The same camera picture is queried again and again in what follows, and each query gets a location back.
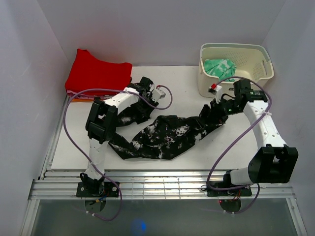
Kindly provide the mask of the red folded trousers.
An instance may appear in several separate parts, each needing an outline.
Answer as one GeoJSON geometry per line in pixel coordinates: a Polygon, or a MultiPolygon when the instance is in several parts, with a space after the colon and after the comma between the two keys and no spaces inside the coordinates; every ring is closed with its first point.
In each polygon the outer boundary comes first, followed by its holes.
{"type": "Polygon", "coordinates": [[[130,83],[131,72],[129,62],[106,62],[95,58],[88,50],[77,49],[65,90],[69,95],[86,89],[123,90],[130,83]]]}

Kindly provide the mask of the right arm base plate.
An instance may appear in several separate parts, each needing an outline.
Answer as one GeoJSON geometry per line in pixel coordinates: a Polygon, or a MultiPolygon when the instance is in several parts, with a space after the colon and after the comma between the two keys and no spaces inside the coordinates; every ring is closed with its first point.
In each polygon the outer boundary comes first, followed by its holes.
{"type": "MultiPolygon", "coordinates": [[[[211,181],[211,185],[214,188],[231,188],[235,187],[235,185],[224,183],[223,181],[211,181]]],[[[239,189],[232,189],[232,190],[224,190],[224,191],[218,191],[213,190],[207,187],[207,185],[202,185],[200,187],[201,191],[207,192],[208,197],[249,197],[252,196],[251,188],[239,188],[239,189]]]]}

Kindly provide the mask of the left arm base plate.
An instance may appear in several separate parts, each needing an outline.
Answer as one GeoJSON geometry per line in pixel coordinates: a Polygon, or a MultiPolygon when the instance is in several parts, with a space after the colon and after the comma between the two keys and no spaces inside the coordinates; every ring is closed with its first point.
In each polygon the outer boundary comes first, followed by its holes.
{"type": "Polygon", "coordinates": [[[79,198],[101,198],[118,197],[118,188],[112,182],[84,183],[79,182],[76,190],[76,197],[79,198]]]}

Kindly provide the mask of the pink patterned folded trousers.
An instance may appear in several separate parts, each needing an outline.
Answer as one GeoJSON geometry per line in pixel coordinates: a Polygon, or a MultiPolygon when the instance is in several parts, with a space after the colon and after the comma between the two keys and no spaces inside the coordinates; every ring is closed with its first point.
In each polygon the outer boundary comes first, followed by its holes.
{"type": "MultiPolygon", "coordinates": [[[[76,94],[76,92],[74,92],[74,91],[71,91],[71,90],[66,90],[66,93],[67,93],[67,95],[69,96],[69,97],[73,97],[75,94],[76,94]]],[[[93,95],[88,95],[88,94],[84,94],[84,93],[82,93],[82,94],[80,94],[80,95],[78,95],[78,96],[76,96],[75,98],[74,98],[74,100],[84,100],[84,101],[86,101],[86,100],[93,100],[94,99],[94,96],[93,95]]]]}

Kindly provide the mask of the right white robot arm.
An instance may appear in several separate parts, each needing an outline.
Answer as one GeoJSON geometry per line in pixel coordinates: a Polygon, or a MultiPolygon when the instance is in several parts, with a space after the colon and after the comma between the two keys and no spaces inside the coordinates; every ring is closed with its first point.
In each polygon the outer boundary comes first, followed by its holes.
{"type": "Polygon", "coordinates": [[[226,100],[221,82],[209,87],[208,91],[215,98],[207,109],[206,119],[224,124],[229,116],[243,113],[251,125],[223,151],[210,173],[213,173],[223,157],[250,131],[253,131],[256,139],[257,153],[247,167],[227,171],[221,185],[212,185],[208,178],[207,189],[234,195],[240,188],[253,184],[288,183],[298,159],[298,151],[297,148],[287,145],[273,122],[270,113],[271,96],[257,82],[240,76],[234,82],[233,90],[234,97],[226,100]]]}

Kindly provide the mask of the cream plastic laundry basket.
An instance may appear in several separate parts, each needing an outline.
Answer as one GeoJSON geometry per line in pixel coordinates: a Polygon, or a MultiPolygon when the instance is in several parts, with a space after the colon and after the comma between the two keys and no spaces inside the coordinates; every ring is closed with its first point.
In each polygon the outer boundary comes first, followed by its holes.
{"type": "Polygon", "coordinates": [[[271,59],[264,47],[253,44],[237,43],[208,43],[200,49],[199,72],[197,84],[199,94],[203,97],[213,98],[208,92],[209,87],[219,81],[218,76],[207,74],[204,62],[214,59],[227,59],[235,66],[235,76],[245,77],[264,86],[274,77],[271,59]]]}

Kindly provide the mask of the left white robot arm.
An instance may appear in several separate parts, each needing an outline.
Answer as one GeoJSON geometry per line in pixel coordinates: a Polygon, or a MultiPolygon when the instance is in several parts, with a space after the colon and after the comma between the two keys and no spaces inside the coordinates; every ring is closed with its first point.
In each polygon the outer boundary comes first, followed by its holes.
{"type": "Polygon", "coordinates": [[[89,163],[85,172],[80,174],[84,188],[93,196],[104,192],[103,151],[116,134],[116,128],[129,122],[142,123],[150,117],[158,101],[165,93],[154,87],[147,77],[142,77],[139,83],[129,84],[122,92],[106,100],[96,100],[92,103],[86,122],[89,137],[89,163]]]}

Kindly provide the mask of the aluminium rail frame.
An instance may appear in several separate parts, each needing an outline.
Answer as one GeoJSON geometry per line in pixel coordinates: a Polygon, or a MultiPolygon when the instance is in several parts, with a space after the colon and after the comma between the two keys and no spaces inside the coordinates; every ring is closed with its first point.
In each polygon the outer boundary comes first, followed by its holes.
{"type": "Polygon", "coordinates": [[[23,236],[305,236],[295,192],[289,184],[261,184],[242,197],[247,210],[224,212],[218,197],[208,197],[210,168],[223,150],[249,127],[243,114],[172,160],[120,161],[110,152],[107,176],[123,196],[109,199],[102,217],[87,213],[77,198],[78,171],[47,170],[31,187],[23,236]]]}

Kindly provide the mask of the green white tie-dye trousers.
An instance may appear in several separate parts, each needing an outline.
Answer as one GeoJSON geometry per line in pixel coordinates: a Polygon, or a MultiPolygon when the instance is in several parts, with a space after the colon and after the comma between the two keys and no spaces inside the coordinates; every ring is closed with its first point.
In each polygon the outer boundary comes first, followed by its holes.
{"type": "Polygon", "coordinates": [[[237,68],[229,59],[206,59],[203,66],[207,75],[218,77],[220,81],[233,77],[237,68]]]}

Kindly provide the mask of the black white tie-dye trousers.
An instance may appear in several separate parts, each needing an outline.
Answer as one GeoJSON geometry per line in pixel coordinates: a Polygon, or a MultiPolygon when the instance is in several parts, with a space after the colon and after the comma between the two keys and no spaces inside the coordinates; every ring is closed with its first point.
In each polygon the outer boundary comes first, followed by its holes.
{"type": "Polygon", "coordinates": [[[172,160],[223,124],[201,120],[199,116],[188,118],[158,116],[131,142],[116,134],[109,142],[109,146],[123,160],[134,158],[172,160]]]}

